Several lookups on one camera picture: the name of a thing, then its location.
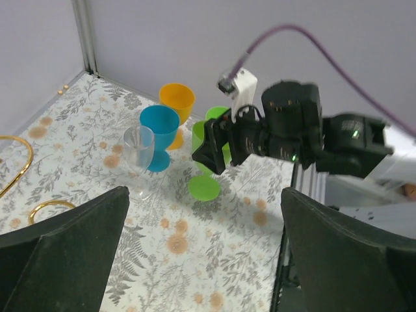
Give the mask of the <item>clear wine glass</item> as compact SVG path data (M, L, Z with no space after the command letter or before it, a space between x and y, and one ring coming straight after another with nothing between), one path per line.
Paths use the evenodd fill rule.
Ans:
M136 125L129 127L123 137L125 159L136 175L133 190L140 200L146 200L150 197L150 182L144 174L153 159L155 135L149 127Z

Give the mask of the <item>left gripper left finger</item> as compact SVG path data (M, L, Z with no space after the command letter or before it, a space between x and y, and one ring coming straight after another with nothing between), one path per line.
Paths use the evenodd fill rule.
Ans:
M2 311L99 311L129 208L119 186L1 235Z

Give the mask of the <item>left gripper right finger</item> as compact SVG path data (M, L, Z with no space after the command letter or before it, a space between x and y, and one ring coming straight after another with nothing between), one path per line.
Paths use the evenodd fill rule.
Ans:
M414 311L415 240L281 193L285 230L308 311Z

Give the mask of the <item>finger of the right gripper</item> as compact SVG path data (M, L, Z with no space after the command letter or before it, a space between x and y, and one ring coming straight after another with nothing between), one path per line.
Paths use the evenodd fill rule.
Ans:
M216 175L225 171L226 156L230 156L223 150L228 143L228 133L221 125L224 122L210 119L196 122L192 127L192 160Z

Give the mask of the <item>orange wine glass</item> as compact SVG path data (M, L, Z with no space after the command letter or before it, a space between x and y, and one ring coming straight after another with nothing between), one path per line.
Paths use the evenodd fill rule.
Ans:
M195 102L193 91L181 83L168 83L159 90L160 104L175 110L179 116L179 127L172 144L167 150L176 150L183 145L181 126L188 120Z

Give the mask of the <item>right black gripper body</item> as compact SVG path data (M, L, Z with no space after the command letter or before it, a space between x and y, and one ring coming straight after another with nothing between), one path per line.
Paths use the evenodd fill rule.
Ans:
M270 131L258 108L239 109L234 122L229 110L224 116L224 130L227 133L232 166L241 165L250 155L270 155Z

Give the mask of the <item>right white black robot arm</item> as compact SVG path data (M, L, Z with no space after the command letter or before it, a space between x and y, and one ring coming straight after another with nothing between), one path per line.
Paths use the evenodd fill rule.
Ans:
M192 158L220 175L257 155L303 169L373 181L415 182L415 139L383 120L361 114L322 114L318 86L281 81L264 90L262 109L244 105L204 124Z

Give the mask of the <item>blue wine glass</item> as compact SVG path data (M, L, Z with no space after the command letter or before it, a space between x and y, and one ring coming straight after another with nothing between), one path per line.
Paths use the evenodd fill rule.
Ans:
M150 172L162 172L170 165L170 156L166 149L173 143L179 128L179 115L170 107L152 105L140 114L140 124L150 128L155 137L152 161L148 167Z

